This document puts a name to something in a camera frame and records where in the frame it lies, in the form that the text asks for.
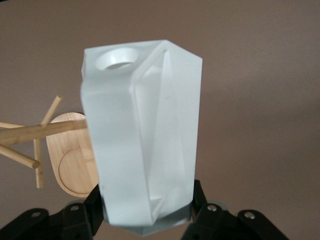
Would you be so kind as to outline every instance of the beige wall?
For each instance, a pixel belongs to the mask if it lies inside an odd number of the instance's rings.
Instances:
[[[168,39],[203,58],[196,177],[231,213],[256,209],[292,240],[319,239],[320,1],[9,0],[0,3],[0,121],[81,112],[83,50]],[[31,143],[15,146],[33,154]],[[0,156],[0,227],[75,198],[44,149],[34,171]],[[176,240],[184,226],[146,239]],[[96,240],[139,239],[103,224]]]

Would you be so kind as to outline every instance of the metal screw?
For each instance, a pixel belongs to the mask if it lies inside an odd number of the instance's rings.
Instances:
[[[255,216],[252,212],[249,212],[249,211],[245,212],[245,213],[244,213],[244,216],[245,216],[247,219],[255,219],[255,218],[256,218],[256,216]]]
[[[78,210],[79,209],[79,207],[77,206],[77,205],[74,205],[74,206],[72,206],[71,208],[70,208],[70,211],[76,211],[76,210]]]
[[[40,216],[40,215],[41,215],[41,212],[36,211],[36,212],[34,212],[34,213],[31,214],[31,217],[32,217],[32,218],[35,218],[35,217],[38,217],[38,216]]]
[[[213,204],[210,204],[210,205],[208,205],[208,210],[215,212],[215,211],[217,211],[217,207]]]

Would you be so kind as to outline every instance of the wooden stand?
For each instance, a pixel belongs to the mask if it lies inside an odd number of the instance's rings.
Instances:
[[[44,186],[41,138],[47,137],[54,175],[61,188],[76,197],[87,197],[98,183],[98,174],[84,115],[71,112],[49,123],[62,97],[56,96],[40,125],[0,122],[0,154],[35,169],[36,185]],[[33,141],[34,158],[8,146]]]
[[[68,112],[52,123],[85,121],[83,114]],[[98,184],[98,173],[87,128],[46,137],[55,178],[68,194],[85,198]]]

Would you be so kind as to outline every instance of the black bracket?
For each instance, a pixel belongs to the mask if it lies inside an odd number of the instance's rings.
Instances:
[[[289,240],[262,213],[243,210],[237,216],[208,203],[200,181],[194,181],[193,223],[182,240]],[[46,209],[25,211],[0,229],[0,240],[93,240],[102,221],[98,185],[84,203],[72,203],[49,215]]]

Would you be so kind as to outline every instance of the bamboo plate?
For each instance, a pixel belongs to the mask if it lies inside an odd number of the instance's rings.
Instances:
[[[83,114],[68,112],[52,123],[85,120]],[[98,173],[87,128],[46,137],[46,144],[55,178],[68,194],[85,198],[98,184]]]

